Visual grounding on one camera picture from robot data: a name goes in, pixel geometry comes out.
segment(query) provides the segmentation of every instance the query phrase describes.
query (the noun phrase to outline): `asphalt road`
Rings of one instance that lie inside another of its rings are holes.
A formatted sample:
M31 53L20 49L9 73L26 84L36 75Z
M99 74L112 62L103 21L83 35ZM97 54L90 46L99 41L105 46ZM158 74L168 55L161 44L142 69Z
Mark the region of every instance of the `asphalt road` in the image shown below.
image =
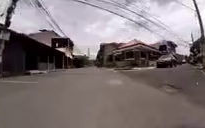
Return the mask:
M205 128L205 107L107 69L0 80L0 128Z
M205 73L194 66L185 64L176 68L156 68L151 70L122 71L135 82L163 90L166 86L184 94L199 105L205 106Z

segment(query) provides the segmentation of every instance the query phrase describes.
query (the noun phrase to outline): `awning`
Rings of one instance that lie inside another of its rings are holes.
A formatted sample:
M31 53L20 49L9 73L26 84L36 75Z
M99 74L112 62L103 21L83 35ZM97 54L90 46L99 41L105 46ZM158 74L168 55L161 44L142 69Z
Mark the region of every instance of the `awning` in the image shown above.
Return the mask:
M60 52L65 53L65 55L67 57L69 57L70 59L73 59L72 52L69 49L67 49L67 48L57 48L57 50L60 51Z

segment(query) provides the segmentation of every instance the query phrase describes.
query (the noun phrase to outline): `sky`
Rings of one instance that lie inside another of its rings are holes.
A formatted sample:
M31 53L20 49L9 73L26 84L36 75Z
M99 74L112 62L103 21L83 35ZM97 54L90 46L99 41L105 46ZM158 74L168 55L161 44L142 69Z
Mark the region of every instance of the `sky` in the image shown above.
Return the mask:
M40 29L52 30L48 17L31 6L28 1L20 0L18 3L12 17L11 29L26 34ZM166 39L178 44L178 53L189 54L188 43L191 42L191 33L195 39L200 35L192 0L178 0L192 9L182 6L175 0L118 0L149 20L165 24L165 30L126 10L98 0L83 0L134 19L152 32L117 15L72 0L42 1L63 32L74 41L82 53L87 53L87 49L90 48L91 54L96 55L100 43L128 42L138 39L152 44ZM205 26L205 0L197 0L197 2ZM0 0L0 15L5 12L8 3L9 0ZM0 17L0 22L3 22L3 16Z

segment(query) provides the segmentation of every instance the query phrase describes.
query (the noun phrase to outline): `red roof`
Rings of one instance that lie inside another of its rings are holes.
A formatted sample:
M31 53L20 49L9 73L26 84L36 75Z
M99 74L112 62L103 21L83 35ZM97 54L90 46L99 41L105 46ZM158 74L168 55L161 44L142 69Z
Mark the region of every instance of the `red roof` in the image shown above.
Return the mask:
M143 44L143 45L145 45L145 43L143 43L142 41L134 39L134 40L132 40L132 41L130 41L130 42L128 42L128 43L125 43L125 44L119 46L118 49L127 48L127 47L132 47L132 46L135 46L135 45L138 45L138 44Z

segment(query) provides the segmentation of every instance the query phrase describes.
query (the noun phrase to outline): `dark car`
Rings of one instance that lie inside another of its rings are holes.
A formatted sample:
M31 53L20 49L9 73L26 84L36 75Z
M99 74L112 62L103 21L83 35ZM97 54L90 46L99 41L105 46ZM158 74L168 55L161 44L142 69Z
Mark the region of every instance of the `dark car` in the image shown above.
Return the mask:
M176 67L177 60L176 58L169 54L169 55L162 55L156 62L157 68L166 68L166 67Z

